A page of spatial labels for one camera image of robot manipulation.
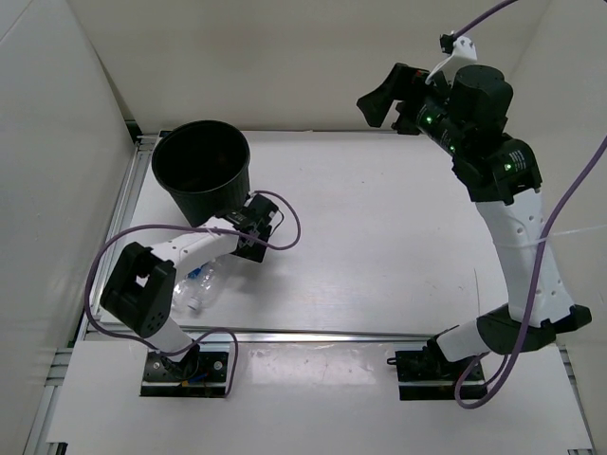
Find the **clear bottle blue label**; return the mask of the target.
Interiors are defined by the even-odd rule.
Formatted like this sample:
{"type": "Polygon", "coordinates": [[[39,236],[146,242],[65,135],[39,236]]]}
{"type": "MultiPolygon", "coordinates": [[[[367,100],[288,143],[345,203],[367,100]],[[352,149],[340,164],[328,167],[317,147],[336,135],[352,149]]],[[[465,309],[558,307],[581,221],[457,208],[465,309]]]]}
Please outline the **clear bottle blue label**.
{"type": "Polygon", "coordinates": [[[174,287],[172,305],[177,312],[199,313],[212,305],[214,270],[209,265],[190,272],[174,287]]]}

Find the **clear crushed plastic bottle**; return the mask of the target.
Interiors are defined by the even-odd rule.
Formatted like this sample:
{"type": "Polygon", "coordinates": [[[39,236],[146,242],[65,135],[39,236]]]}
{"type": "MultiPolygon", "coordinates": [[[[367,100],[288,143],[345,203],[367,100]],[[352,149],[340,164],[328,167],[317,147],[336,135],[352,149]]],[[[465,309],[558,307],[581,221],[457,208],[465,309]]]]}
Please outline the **clear crushed plastic bottle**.
{"type": "Polygon", "coordinates": [[[191,272],[187,279],[186,306],[195,313],[213,306],[225,287],[227,271],[226,261],[215,259],[191,272]]]}

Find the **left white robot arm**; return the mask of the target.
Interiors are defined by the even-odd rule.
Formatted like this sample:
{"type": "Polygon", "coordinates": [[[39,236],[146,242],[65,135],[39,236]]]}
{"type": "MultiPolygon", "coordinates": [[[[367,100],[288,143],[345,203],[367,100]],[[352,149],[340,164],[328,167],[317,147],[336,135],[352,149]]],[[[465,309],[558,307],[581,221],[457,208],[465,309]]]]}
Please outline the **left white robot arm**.
{"type": "Polygon", "coordinates": [[[193,340],[171,318],[175,285],[222,256],[261,262],[278,207],[254,195],[240,209],[224,210],[198,227],[153,246],[124,247],[102,291],[101,307],[162,353],[178,379],[195,375],[199,357],[193,340]]]}

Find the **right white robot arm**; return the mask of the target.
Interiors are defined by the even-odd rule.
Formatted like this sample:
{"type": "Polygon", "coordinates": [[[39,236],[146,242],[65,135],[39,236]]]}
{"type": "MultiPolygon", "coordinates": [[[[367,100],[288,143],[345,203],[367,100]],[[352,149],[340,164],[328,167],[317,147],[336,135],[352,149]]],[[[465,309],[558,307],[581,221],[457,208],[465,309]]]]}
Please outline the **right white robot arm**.
{"type": "Polygon", "coordinates": [[[485,221],[506,281],[507,302],[475,321],[432,337],[422,360],[436,378],[455,373],[461,360],[486,352],[509,355],[525,332],[522,349],[538,351],[556,336],[592,320],[574,303],[561,280],[551,246],[541,242],[546,222],[542,177],[532,149],[506,133],[513,89],[491,66],[469,64],[452,82],[429,71],[395,64],[384,82],[359,98],[357,107],[371,127],[388,111],[400,135],[423,134],[451,156],[452,170],[485,221]]]}

